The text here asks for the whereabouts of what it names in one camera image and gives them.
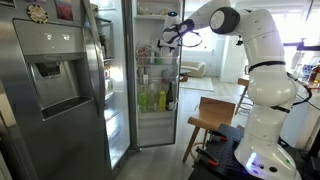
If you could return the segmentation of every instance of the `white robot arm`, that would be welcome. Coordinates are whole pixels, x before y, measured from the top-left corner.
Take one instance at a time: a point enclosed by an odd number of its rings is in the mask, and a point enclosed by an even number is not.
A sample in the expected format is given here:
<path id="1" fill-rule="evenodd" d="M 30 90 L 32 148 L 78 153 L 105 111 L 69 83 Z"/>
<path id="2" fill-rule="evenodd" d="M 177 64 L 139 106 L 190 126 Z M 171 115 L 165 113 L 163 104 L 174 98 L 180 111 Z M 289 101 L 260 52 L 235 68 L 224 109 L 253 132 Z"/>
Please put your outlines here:
<path id="1" fill-rule="evenodd" d="M 184 22 L 165 28 L 163 40 L 175 43 L 184 34 L 208 26 L 217 34 L 240 35 L 249 61 L 248 96 L 254 106 L 235 150 L 236 159 L 248 173 L 262 179 L 301 179 L 292 157 L 278 145 L 297 90 L 287 75 L 283 44 L 271 14 L 212 0 Z"/>

